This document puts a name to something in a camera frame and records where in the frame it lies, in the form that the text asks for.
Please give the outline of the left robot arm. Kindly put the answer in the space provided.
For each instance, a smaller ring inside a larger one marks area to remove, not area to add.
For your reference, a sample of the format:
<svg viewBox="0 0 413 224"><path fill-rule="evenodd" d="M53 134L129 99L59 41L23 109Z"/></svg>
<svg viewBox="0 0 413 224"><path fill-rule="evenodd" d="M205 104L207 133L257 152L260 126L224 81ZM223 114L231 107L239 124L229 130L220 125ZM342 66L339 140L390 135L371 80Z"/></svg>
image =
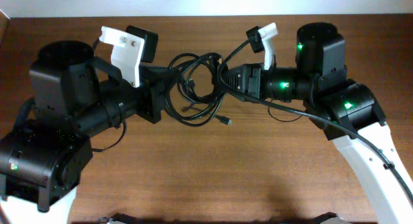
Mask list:
<svg viewBox="0 0 413 224"><path fill-rule="evenodd" d="M81 41L43 47L30 67L34 96L20 107L1 140L1 219L4 223L66 223L81 174L97 149L91 139L127 130L138 115L161 119L176 73L143 65L133 87L118 67Z"/></svg>

